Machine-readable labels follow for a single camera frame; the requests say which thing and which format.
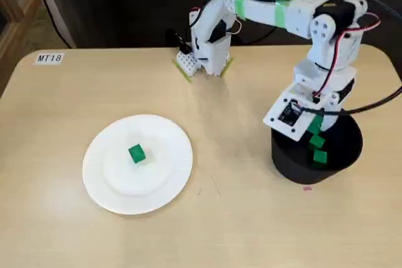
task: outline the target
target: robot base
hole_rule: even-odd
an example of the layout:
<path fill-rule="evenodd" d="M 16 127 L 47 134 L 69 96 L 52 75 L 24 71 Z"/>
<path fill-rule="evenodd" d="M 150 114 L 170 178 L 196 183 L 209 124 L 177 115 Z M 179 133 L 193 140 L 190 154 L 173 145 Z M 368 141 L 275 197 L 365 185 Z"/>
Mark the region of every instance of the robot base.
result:
<path fill-rule="evenodd" d="M 272 129 L 272 159 L 276 169 L 295 183 L 312 185 L 348 168 L 359 158 L 363 137 L 351 116 L 339 117 L 320 136 L 325 139 L 323 151 L 327 152 L 327 164 L 313 160 L 311 133 L 306 132 L 299 141 L 294 141 Z"/>

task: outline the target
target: label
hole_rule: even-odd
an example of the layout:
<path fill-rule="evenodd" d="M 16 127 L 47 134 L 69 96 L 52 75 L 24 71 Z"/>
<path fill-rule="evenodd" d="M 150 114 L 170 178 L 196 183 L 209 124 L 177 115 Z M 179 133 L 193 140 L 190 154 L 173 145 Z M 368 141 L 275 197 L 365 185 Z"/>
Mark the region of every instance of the label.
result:
<path fill-rule="evenodd" d="M 64 53 L 39 53 L 34 65 L 60 65 Z"/>

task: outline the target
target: green cube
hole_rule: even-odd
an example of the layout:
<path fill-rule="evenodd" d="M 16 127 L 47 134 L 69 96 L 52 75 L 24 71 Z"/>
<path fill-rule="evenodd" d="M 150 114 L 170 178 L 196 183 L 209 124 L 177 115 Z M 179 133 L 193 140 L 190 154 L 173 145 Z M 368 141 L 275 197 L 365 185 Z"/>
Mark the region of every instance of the green cube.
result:
<path fill-rule="evenodd" d="M 128 151 L 135 163 L 139 163 L 140 161 L 146 158 L 145 152 L 139 144 L 135 145 L 134 147 L 131 147 L 130 149 L 128 149 Z"/>
<path fill-rule="evenodd" d="M 310 139 L 310 144 L 317 148 L 321 148 L 325 143 L 325 139 L 318 136 L 318 135 L 313 135 L 313 137 Z"/>
<path fill-rule="evenodd" d="M 316 115 L 312 121 L 312 123 L 309 125 L 307 131 L 317 135 L 318 133 L 320 133 L 321 130 L 321 124 L 322 121 L 324 120 L 322 115 Z"/>
<path fill-rule="evenodd" d="M 327 152 L 314 150 L 313 160 L 318 163 L 327 163 Z"/>

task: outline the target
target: robotic arm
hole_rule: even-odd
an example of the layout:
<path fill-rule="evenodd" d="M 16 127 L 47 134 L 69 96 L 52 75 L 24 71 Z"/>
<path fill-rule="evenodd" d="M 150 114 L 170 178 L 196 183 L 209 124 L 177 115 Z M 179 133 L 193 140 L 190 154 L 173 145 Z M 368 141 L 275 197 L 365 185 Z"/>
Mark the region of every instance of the robotic arm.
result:
<path fill-rule="evenodd" d="M 366 0 L 211 0 L 203 9 L 190 12 L 193 51 L 179 52 L 177 62 L 190 77 L 202 67 L 210 75 L 220 75 L 230 58 L 228 30 L 237 17 L 311 39 L 312 48 L 295 67 L 293 82 L 263 119 L 299 141 L 315 117 L 302 107 L 339 111 L 349 96 L 356 76 L 350 64 L 367 30 L 357 20 L 366 12 Z M 321 130 L 336 120 L 337 116 L 325 115 Z"/>

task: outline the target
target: beige table surface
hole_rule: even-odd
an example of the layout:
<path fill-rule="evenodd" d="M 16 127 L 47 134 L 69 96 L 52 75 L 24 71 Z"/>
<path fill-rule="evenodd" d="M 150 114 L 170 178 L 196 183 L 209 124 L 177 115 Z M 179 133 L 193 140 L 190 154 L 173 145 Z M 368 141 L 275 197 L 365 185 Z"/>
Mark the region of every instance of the beige table surface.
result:
<path fill-rule="evenodd" d="M 192 83 L 171 49 L 66 50 L 59 66 L 22 59 L 0 99 L 0 267 L 401 267 L 401 98 L 355 115 L 361 158 L 312 191 L 273 167 L 262 118 L 307 50 L 231 48 L 224 78 Z M 347 108 L 400 85 L 373 47 L 355 66 Z M 182 126 L 194 165 L 169 205 L 124 217 L 89 198 L 82 159 L 98 132 L 134 114 Z"/>

